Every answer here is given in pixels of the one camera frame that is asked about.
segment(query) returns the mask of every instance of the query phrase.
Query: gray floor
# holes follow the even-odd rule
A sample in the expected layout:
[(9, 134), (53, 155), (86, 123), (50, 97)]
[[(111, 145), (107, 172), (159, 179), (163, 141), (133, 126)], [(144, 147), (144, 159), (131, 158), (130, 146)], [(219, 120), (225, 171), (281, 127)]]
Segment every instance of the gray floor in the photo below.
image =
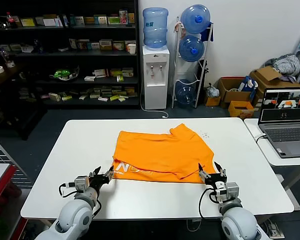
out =
[[(227, 109), (205, 107), (202, 105), (197, 109), (178, 107), (171, 109), (169, 107), (167, 112), (169, 113), (169, 118), (213, 118), (229, 116)], [(139, 109), (49, 110), (32, 131), (27, 141), (21, 140), (11, 130), (0, 130), (0, 143), (25, 170), (29, 177), (35, 181), (63, 126), (68, 120), (123, 119), (124, 116), (129, 116), (130, 119), (151, 119), (161, 118), (162, 115), (161, 113), (144, 112)], [(293, 168), (283, 167), (274, 168), (273, 170), (285, 177)], [(300, 204), (300, 181), (292, 187), (292, 192)], [(275, 220), (282, 228), (286, 236), (285, 239), (300, 240), (300, 211), (277, 215), (272, 220)], [(136, 239), (140, 239), (145, 233), (148, 233), (152, 239), (153, 237), (161, 239), (165, 235), (170, 237), (174, 235), (176, 239), (204, 239), (203, 237), (206, 237), (205, 239), (223, 239), (222, 234), (220, 234), (219, 222), (203, 222), (197, 232), (188, 232), (184, 220), (150, 222), (104, 222), (102, 223), (102, 227), (100, 227), (100, 232), (103, 232), (104, 236), (107, 237), (108, 230), (112, 229), (114, 225), (121, 228), (127, 225), (125, 229), (128, 229), (128, 232), (133, 231), (136, 233), (138, 236)]]

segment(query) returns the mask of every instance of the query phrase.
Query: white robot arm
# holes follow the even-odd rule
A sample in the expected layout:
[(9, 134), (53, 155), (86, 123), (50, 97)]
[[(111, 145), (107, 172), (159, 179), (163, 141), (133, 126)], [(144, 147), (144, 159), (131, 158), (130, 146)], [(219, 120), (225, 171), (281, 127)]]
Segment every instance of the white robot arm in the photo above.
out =
[(218, 204), (219, 212), (222, 214), (222, 230), (229, 240), (270, 240), (267, 234), (258, 225), (255, 216), (244, 209), (241, 205), (239, 187), (235, 182), (227, 182), (226, 170), (214, 162), (220, 173), (207, 174), (199, 164), (199, 176), (206, 185), (213, 188), (206, 188), (199, 201), (199, 213), (201, 214), (201, 200), (203, 195), (212, 190), (209, 198)]
[(62, 208), (58, 219), (54, 221), (52, 226), (40, 233), (35, 240), (77, 240), (79, 237), (87, 233), (89, 225), (94, 216), (101, 209), (101, 203), (98, 200), (100, 188), (103, 184), (108, 184), (114, 175), (114, 167), (112, 166), (105, 174), (98, 174), (100, 167), (88, 176), (78, 176), (72, 184), (78, 193), (74, 196), (74, 200), (69, 201)]

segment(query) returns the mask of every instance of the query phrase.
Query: orange box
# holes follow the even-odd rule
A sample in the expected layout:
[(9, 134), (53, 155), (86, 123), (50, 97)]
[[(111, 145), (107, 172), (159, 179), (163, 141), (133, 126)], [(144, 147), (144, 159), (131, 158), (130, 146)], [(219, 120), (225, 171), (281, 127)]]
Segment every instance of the orange box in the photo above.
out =
[(250, 119), (254, 115), (254, 107), (249, 101), (231, 101), (228, 112), (231, 117)]
[(207, 107), (214, 107), (214, 106), (219, 106), (221, 97), (204, 97), (204, 103)]

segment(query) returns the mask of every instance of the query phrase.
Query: cardboard box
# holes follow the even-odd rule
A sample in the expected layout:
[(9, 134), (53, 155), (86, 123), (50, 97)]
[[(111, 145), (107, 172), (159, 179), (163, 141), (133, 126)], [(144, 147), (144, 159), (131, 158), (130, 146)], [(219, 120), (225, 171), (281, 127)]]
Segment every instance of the cardboard box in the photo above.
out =
[(244, 77), (222, 77), (218, 82), (218, 89), (220, 91), (221, 101), (224, 103), (230, 103), (231, 101), (250, 101), (249, 91), (230, 91), (231, 89), (237, 89), (245, 79)]
[(273, 88), (300, 88), (300, 84), (289, 81), (281, 81), (282, 75), (275, 71), (272, 67), (266, 66), (250, 73), (250, 78), (258, 83), (258, 89), (264, 92), (265, 89)]
[(208, 97), (207, 95), (204, 96), (204, 104), (207, 107), (214, 107), (214, 106), (219, 106), (221, 97)]
[(254, 107), (249, 101), (231, 101), (228, 111), (231, 117), (239, 117), (242, 120), (254, 115)]

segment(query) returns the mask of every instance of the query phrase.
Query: power cord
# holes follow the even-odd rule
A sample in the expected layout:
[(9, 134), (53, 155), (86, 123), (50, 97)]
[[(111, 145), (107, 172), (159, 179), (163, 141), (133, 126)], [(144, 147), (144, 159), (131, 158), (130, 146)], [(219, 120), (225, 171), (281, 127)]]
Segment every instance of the power cord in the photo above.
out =
[(144, 88), (144, 81), (141, 82), (141, 92), (140, 92), (140, 106), (141, 106), (141, 109), (145, 112), (153, 112), (153, 113), (163, 113), (163, 114), (166, 114), (166, 116), (162, 116), (163, 119), (167, 119), (169, 118), (169, 114), (166, 112), (166, 111), (160, 111), (160, 110), (145, 110), (143, 107), (142, 107), (142, 103), (141, 103), (141, 95), (142, 95), (142, 90)]
[(199, 225), (198, 225), (198, 227), (197, 227), (196, 229), (190, 230), (190, 229), (189, 229), (189, 226), (188, 226), (188, 219), (187, 219), (187, 220), (186, 220), (186, 229), (187, 229), (189, 232), (196, 232), (196, 231), (199, 230), (199, 228), (200, 228), (200, 226), (201, 226), (201, 222), (202, 222), (202, 220), (200, 220)]
[(201, 197), (200, 197), (200, 200), (199, 200), (199, 214), (200, 214), (200, 217), (201, 217), (202, 219), (205, 219), (205, 218), (204, 218), (204, 216), (202, 216), (202, 214), (201, 214), (201, 201), (202, 201), (202, 198), (204, 197), (205, 193), (206, 193), (207, 191), (209, 191), (209, 190), (214, 191), (213, 188), (206, 188), (206, 189), (203, 191), (203, 193), (202, 193), (202, 195), (201, 195)]

